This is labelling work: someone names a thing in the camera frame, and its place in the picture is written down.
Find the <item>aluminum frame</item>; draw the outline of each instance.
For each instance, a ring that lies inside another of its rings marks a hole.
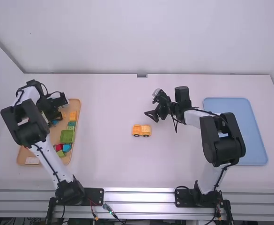
[[[209,220],[211,208],[177,208],[172,188],[105,188],[104,201],[122,219]],[[235,220],[274,221],[274,192],[227,192]],[[54,190],[0,190],[0,217],[46,216]],[[102,207],[93,207],[99,218],[113,217]],[[61,217],[63,206],[56,206],[54,217]],[[65,218],[93,218],[89,206],[66,206]]]

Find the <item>green square block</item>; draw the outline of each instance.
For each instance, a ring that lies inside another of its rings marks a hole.
[[[67,130],[74,130],[75,126],[67,126]]]
[[[68,126],[76,126],[76,121],[69,121]]]
[[[74,130],[62,130],[61,137],[60,137],[61,143],[72,143],[74,142]]]
[[[64,154],[64,152],[63,152],[62,150],[57,151],[57,154],[58,154],[58,156],[59,156],[60,158],[65,157],[65,154]]]

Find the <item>connector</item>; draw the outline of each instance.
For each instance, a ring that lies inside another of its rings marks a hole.
[[[96,221],[98,221],[98,220],[99,220],[99,218],[97,217],[97,215],[95,215],[95,213],[94,213],[94,212],[92,212],[92,215],[93,215],[93,217],[94,217],[94,219],[95,219]]]
[[[111,208],[110,206],[108,206],[106,203],[103,204],[103,209],[109,211],[109,213],[110,213],[112,216],[115,216],[115,213],[114,213],[114,211],[112,210],[112,208]]]

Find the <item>red toy block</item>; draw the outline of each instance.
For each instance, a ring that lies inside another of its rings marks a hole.
[[[56,145],[56,151],[63,150],[63,144],[57,144]]]

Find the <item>robotic arm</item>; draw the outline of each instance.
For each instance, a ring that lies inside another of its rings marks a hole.
[[[48,135],[51,121],[62,119],[58,107],[67,105],[68,100],[64,93],[57,98],[50,96],[44,95],[40,82],[29,81],[17,90],[15,102],[0,113],[15,142],[33,152],[49,173],[58,201],[78,203],[84,188],[63,165]]]
[[[178,123],[199,128],[204,156],[208,162],[202,177],[195,182],[194,189],[185,186],[176,188],[176,206],[215,207],[221,203],[226,205],[227,219],[232,220],[231,213],[228,213],[230,203],[228,200],[222,200],[222,193],[217,189],[227,169],[236,165],[246,152],[235,115],[231,112],[215,114],[192,107],[188,87],[175,88],[176,102],[171,102],[170,97],[162,89],[156,89],[153,97],[153,104],[159,104],[156,109],[145,112],[145,115],[155,122],[158,122],[159,118],[165,120],[171,115],[176,132]]]

